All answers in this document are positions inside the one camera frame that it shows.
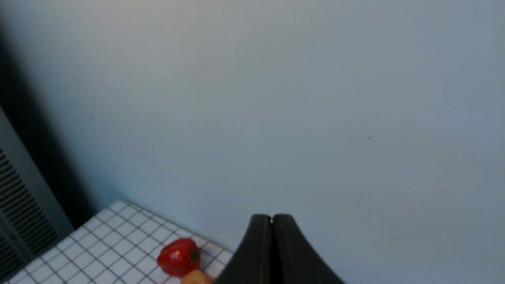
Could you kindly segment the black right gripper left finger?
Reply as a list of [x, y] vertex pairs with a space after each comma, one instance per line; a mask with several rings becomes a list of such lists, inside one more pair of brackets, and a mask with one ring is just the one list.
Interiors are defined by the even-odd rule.
[[269, 284], [272, 246], [271, 218], [252, 215], [240, 245], [216, 278], [217, 284]]

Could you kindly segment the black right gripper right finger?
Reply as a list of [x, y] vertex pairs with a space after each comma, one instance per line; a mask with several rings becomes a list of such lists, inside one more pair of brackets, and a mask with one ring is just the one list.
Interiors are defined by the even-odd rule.
[[343, 284], [289, 214], [273, 217], [273, 230], [285, 284]]

